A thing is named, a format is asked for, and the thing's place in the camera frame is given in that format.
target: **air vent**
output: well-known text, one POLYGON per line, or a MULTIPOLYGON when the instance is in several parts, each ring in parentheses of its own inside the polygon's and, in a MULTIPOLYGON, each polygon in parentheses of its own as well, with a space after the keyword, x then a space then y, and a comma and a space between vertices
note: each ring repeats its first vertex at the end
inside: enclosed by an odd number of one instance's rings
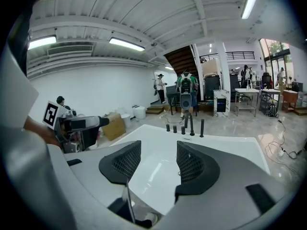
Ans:
POLYGON ((92 45, 71 45, 71 46, 62 46, 50 48, 48 50, 48 55, 58 55, 58 54, 73 54, 74 52, 83 52, 83 53, 91 53, 93 51, 92 45))

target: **cardboard box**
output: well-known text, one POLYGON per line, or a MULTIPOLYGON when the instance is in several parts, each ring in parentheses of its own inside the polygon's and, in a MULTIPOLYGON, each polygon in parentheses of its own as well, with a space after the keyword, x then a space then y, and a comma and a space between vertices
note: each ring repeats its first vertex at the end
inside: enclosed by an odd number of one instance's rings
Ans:
POLYGON ((102 130, 108 140, 114 140, 126 133, 124 120, 120 117, 119 113, 110 113, 107 118, 110 120, 110 123, 102 127, 102 130))

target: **tiled floor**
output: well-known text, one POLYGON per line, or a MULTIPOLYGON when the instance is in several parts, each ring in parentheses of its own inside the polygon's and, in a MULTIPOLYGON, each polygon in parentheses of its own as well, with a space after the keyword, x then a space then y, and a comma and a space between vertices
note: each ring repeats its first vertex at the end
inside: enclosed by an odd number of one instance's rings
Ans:
MULTIPOLYGON (((180 113, 176 113, 172 116, 170 112, 167 112, 161 113, 160 115, 147 115, 144 120, 134 119, 127 133, 113 141, 108 141, 105 137, 102 137, 98 141, 98 148, 110 146, 143 124, 165 127, 168 123, 166 118, 169 122, 180 122, 180 113)), ((206 135, 255 137, 265 154, 271 175, 282 182, 290 191, 294 191, 300 185, 301 178, 306 171, 307 152, 302 152, 297 159, 293 160, 289 158, 287 154, 278 157, 280 148, 273 144, 270 145, 272 154, 270 148, 267 146, 270 142, 276 141, 279 144, 283 143, 282 147, 288 153, 301 150, 307 139, 307 116, 297 116, 294 113, 284 113, 280 111, 280 120, 286 128, 284 134, 284 127, 277 121, 277 118, 267 117, 261 112, 257 112, 256 117, 254 117, 253 113, 249 111, 240 111, 239 116, 236 116, 234 112, 231 111, 228 118, 215 118, 210 113, 200 112, 198 113, 198 117, 196 117, 195 114, 193 116, 195 133, 200 133, 202 118, 205 120, 204 134, 206 135), (285 165, 270 160, 266 155, 265 148, 270 158, 277 162, 285 163, 299 175, 288 169, 285 165)))

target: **white trash bin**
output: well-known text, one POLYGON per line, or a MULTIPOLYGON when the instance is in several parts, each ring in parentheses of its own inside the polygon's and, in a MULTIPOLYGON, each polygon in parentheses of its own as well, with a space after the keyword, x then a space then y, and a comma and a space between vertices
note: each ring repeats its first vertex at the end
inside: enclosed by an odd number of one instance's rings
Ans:
POLYGON ((120 115, 121 118, 124 120, 124 123, 125 123, 125 126, 126 128, 130 127, 131 126, 131 120, 130 120, 130 115, 125 113, 125 114, 122 114, 120 115))
POLYGON ((146 108, 143 106, 138 106, 133 108, 133 114, 137 119, 145 119, 146 118, 146 108))

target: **fluorescent light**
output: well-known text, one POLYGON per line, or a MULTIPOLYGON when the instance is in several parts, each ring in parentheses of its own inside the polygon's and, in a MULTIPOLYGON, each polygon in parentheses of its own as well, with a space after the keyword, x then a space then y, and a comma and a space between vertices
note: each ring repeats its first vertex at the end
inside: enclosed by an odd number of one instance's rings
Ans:
POLYGON ((127 47, 127 48, 132 48, 132 49, 135 49, 135 50, 138 50, 138 51, 143 51, 145 49, 142 46, 139 46, 139 45, 136 45, 136 44, 133 44, 133 43, 130 43, 130 42, 118 39, 118 38, 114 38, 114 37, 112 37, 110 39, 109 43, 124 46, 124 47, 127 47))
POLYGON ((30 42, 28 49, 40 47, 47 44, 54 44, 57 42, 57 39, 55 36, 49 36, 41 39, 37 39, 35 41, 30 42))
POLYGON ((243 10, 243 14, 242 14, 242 19, 248 19, 249 15, 255 5, 256 0, 247 0, 244 10, 243 10))

